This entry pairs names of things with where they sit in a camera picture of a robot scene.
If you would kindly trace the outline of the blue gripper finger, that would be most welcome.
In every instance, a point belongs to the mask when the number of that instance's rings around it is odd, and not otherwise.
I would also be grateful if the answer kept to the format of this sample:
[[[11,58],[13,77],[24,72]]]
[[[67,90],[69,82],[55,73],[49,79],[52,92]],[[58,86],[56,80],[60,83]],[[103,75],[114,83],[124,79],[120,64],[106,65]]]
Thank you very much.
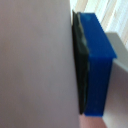
[[[102,117],[117,55],[94,13],[73,13],[72,34],[79,113]]]

